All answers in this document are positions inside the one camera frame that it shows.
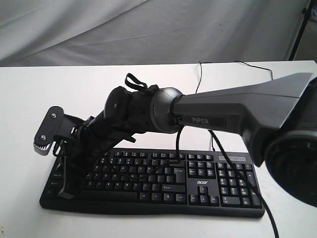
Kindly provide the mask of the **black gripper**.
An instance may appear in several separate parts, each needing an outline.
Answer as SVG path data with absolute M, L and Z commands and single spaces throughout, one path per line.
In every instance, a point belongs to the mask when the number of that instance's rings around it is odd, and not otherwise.
M 72 199 L 77 195 L 81 179 L 109 151 L 109 124 L 84 123 L 75 131 L 77 143 L 57 142 L 57 155 L 63 168 L 63 185 L 59 196 Z

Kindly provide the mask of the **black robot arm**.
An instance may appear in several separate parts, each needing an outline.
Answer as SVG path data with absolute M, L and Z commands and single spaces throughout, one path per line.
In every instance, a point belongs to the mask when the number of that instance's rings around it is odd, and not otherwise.
M 255 166 L 265 164 L 287 193 L 316 206 L 317 78 L 306 72 L 191 95 L 139 80 L 116 87 L 95 118 L 69 129 L 74 141 L 62 141 L 60 195 L 73 198 L 79 180 L 122 140 L 179 133 L 185 126 L 240 135 Z

